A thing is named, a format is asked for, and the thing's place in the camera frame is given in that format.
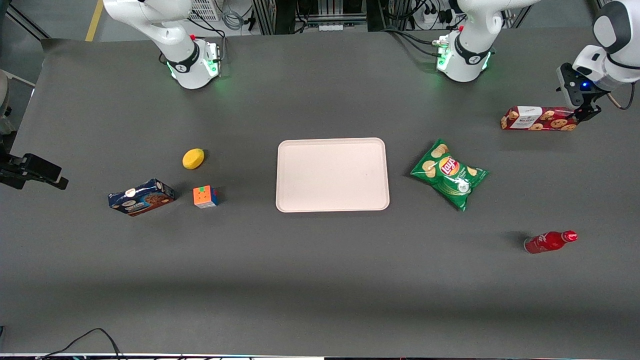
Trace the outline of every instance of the bottle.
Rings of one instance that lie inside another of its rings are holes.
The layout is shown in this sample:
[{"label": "bottle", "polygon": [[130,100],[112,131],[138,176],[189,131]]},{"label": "bottle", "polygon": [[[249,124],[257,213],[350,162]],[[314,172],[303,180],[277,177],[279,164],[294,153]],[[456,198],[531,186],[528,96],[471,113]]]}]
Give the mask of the bottle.
[{"label": "bottle", "polygon": [[559,233],[550,231],[548,233],[526,239],[524,241],[524,249],[530,254],[539,254],[540,252],[560,250],[566,243],[578,240],[578,234],[575,231],[565,231]]}]

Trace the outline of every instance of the pink tray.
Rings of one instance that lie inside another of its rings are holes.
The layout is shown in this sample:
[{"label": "pink tray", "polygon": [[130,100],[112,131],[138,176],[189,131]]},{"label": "pink tray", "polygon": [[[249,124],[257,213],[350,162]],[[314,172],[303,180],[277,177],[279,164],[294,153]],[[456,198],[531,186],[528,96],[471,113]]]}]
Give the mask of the pink tray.
[{"label": "pink tray", "polygon": [[276,207],[283,213],[388,205],[387,155],[379,138],[286,140],[278,147]]}]

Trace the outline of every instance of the bottle cap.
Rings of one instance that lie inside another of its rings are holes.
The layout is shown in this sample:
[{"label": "bottle cap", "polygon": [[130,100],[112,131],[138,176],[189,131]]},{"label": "bottle cap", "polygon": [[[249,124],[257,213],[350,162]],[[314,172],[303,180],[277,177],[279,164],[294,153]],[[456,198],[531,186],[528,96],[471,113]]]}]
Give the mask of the bottle cap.
[{"label": "bottle cap", "polygon": [[565,231],[562,233],[562,239],[565,242],[573,242],[575,240],[578,240],[578,234],[575,231],[569,230],[569,231]]},{"label": "bottle cap", "polygon": [[184,157],[182,157],[182,166],[189,170],[193,170],[196,167],[199,167],[203,161],[204,151],[202,149],[191,149],[184,155]]}]

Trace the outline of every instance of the sponge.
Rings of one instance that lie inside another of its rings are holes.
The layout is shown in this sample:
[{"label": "sponge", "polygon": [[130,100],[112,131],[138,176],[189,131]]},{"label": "sponge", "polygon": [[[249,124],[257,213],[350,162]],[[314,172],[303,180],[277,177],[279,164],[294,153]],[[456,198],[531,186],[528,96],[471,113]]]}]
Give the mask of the sponge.
[{"label": "sponge", "polygon": [[191,149],[182,157],[182,166],[193,170],[199,167],[204,161],[204,151],[202,149]]}]

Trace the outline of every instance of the lay's chips bag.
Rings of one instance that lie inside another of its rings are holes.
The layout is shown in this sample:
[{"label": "lay's chips bag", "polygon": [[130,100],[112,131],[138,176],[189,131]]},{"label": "lay's chips bag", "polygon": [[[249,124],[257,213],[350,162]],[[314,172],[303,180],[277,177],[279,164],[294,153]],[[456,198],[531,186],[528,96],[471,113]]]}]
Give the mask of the lay's chips bag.
[{"label": "lay's chips bag", "polygon": [[411,175],[426,181],[458,209],[465,211],[467,197],[489,171],[468,167],[449,154],[449,148],[438,139],[411,171]]}]

